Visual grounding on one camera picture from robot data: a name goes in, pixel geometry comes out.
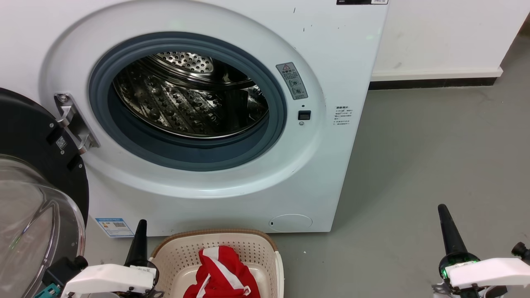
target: barcode sticker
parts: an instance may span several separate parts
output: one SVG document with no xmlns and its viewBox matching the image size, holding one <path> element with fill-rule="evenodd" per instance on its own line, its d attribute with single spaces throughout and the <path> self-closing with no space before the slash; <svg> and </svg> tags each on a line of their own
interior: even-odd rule
<svg viewBox="0 0 530 298">
<path fill-rule="evenodd" d="M 96 221 L 110 237 L 134 236 L 123 218 L 96 218 Z"/>
</svg>

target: red and white fabric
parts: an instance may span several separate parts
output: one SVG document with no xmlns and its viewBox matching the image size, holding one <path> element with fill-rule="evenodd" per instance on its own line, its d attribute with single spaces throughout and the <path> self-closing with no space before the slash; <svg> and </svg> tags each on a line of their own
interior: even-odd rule
<svg viewBox="0 0 530 298">
<path fill-rule="evenodd" d="M 184 298 L 260 298 L 256 280 L 233 248 L 205 248 L 199 259 L 197 284 L 186 290 Z"/>
</svg>

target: wall trim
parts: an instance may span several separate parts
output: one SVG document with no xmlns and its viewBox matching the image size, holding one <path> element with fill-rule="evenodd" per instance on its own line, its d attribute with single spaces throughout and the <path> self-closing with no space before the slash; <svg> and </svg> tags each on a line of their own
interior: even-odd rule
<svg viewBox="0 0 530 298">
<path fill-rule="evenodd" d="M 435 78 L 433 80 L 378 81 L 370 82 L 369 90 L 415 89 L 492 86 L 496 77 Z"/>
<path fill-rule="evenodd" d="M 452 79 L 452 78 L 491 78 L 500 77 L 502 74 L 502 68 L 492 70 L 473 70 L 467 69 L 462 71 L 450 71 L 450 72 L 391 72 L 391 73 L 378 73 L 372 74 L 372 82 L 380 81 L 409 81 L 409 80 L 440 80 L 440 79 Z"/>
</svg>

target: sticker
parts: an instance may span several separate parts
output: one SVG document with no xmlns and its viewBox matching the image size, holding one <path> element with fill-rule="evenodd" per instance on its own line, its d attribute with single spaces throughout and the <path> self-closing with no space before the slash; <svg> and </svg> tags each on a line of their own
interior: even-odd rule
<svg viewBox="0 0 530 298">
<path fill-rule="evenodd" d="M 294 100 L 307 98 L 304 82 L 302 82 L 302 79 L 292 62 L 278 64 L 276 65 L 276 68 L 280 71 L 281 76 L 284 77 L 284 81 L 289 87 L 289 91 Z"/>
<path fill-rule="evenodd" d="M 141 267 L 141 266 L 134 266 L 134 265 L 131 265 L 130 268 L 144 271 L 144 272 L 149 272 L 153 275 L 153 277 L 156 278 L 156 268 L 148 268 L 148 267 Z"/>
<path fill-rule="evenodd" d="M 337 5 L 388 4 L 388 0 L 337 0 Z"/>
<path fill-rule="evenodd" d="M 96 221 L 110 237 L 134 236 L 134 233 L 129 229 L 123 218 L 96 218 Z"/>
<path fill-rule="evenodd" d="M 333 125 L 350 125 L 354 111 L 349 106 L 336 106 Z"/>
<path fill-rule="evenodd" d="M 63 137 L 60 137 L 56 142 L 55 144 L 57 144 L 57 146 L 59 146 L 59 149 L 63 150 L 65 147 L 66 147 L 66 141 Z"/>
</svg>

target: white stripe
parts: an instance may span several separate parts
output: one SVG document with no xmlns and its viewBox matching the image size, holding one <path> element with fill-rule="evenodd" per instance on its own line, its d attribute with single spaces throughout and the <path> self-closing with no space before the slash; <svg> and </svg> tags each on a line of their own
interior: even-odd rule
<svg viewBox="0 0 530 298">
<path fill-rule="evenodd" d="M 197 298 L 202 298 L 206 294 L 206 285 L 208 284 L 208 281 L 210 280 L 210 275 L 206 276 L 206 279 L 202 283 L 202 286 L 200 287 L 199 293 L 197 293 Z"/>
<path fill-rule="evenodd" d="M 207 248 L 202 251 L 202 255 L 210 258 L 214 262 L 215 266 L 219 268 L 219 271 L 221 271 L 221 273 L 224 275 L 224 277 L 230 283 L 230 286 L 232 286 L 233 289 L 245 288 L 243 284 L 241 283 L 241 281 L 237 278 L 237 276 L 235 276 L 232 272 L 230 272 L 230 270 L 228 270 L 225 267 L 225 265 L 219 262 L 219 247 Z"/>
</svg>

